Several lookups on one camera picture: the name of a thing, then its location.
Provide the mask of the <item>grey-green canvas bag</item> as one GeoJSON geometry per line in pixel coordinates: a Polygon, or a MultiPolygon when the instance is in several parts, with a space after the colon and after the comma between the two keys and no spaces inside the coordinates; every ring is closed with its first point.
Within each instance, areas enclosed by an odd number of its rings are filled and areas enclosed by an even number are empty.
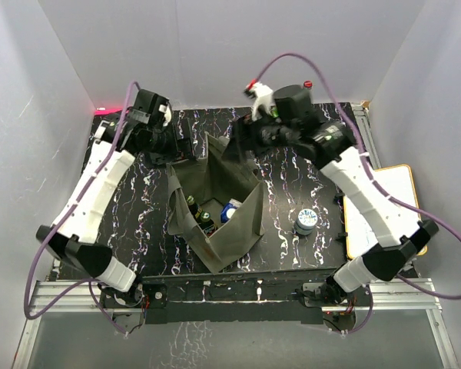
{"type": "Polygon", "coordinates": [[[167,232],[184,239],[212,274],[225,269],[246,255],[264,234],[264,182],[250,159],[225,161],[223,153],[229,139],[205,135],[207,155],[167,166],[167,232]],[[202,211],[211,214],[217,230],[207,237],[187,206],[193,195],[202,211]],[[221,211],[230,199],[242,205],[230,220],[221,223],[221,211]]]}

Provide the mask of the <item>Coca-Cola glass bottle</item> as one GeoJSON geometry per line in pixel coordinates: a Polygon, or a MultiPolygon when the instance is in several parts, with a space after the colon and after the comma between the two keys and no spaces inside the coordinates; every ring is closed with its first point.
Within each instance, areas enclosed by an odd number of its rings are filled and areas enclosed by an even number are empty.
{"type": "Polygon", "coordinates": [[[311,89],[313,87],[313,82],[310,81],[310,80],[306,80],[304,83],[303,83],[303,88],[306,88],[306,89],[311,89]]]}

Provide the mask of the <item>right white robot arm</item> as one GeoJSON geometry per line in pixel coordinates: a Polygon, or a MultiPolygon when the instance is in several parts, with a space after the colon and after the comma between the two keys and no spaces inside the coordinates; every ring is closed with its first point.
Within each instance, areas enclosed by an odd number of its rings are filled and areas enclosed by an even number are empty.
{"type": "Polygon", "coordinates": [[[341,121],[320,118],[309,90],[289,85],[273,91],[256,81],[245,93],[254,101],[252,110],[233,123],[224,159],[239,162],[247,151],[260,157],[272,148],[292,148],[350,199],[377,239],[306,296],[343,305],[357,288],[375,280],[391,281],[437,233],[436,223],[407,216],[381,194],[353,132],[341,121]]]}

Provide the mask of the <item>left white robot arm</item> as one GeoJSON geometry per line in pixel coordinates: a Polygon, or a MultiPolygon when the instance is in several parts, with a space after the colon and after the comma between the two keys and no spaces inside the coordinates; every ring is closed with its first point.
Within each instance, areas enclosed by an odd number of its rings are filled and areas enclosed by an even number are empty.
{"type": "Polygon", "coordinates": [[[144,289],[135,283],[136,273],[97,238],[112,195],[139,156],[155,168],[194,157],[189,127],[176,126],[169,100],[145,89],[132,106],[102,116],[68,203],[52,225],[36,232],[55,258],[115,289],[128,307],[141,302],[144,289]]]}

